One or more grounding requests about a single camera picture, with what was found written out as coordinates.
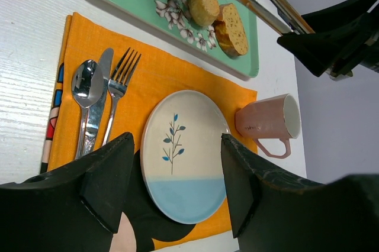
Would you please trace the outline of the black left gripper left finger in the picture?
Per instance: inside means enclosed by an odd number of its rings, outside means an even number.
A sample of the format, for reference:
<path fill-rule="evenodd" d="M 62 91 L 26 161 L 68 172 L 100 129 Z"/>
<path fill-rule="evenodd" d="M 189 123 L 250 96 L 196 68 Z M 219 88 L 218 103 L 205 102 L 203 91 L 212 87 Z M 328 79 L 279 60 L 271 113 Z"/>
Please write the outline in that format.
<path fill-rule="evenodd" d="M 134 157 L 131 133 L 22 183 L 1 185 L 2 251 L 108 251 Z"/>

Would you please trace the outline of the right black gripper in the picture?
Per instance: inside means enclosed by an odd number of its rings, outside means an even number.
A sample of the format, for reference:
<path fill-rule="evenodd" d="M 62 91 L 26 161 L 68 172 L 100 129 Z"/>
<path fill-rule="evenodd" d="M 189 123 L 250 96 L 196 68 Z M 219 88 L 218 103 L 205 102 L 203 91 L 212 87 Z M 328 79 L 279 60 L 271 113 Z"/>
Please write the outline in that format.
<path fill-rule="evenodd" d="M 359 64 L 378 72 L 378 0 L 346 0 L 303 18 L 313 33 L 288 33 L 277 42 L 313 75 L 352 77 Z"/>

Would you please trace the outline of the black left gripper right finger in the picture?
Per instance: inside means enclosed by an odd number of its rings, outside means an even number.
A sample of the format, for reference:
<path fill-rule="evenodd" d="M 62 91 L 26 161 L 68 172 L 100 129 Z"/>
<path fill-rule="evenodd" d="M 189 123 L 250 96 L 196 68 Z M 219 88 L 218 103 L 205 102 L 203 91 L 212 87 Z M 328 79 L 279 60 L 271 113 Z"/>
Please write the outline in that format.
<path fill-rule="evenodd" d="M 230 134 L 221 161 L 240 251 L 377 251 L 378 175 L 321 184 L 253 153 Z"/>

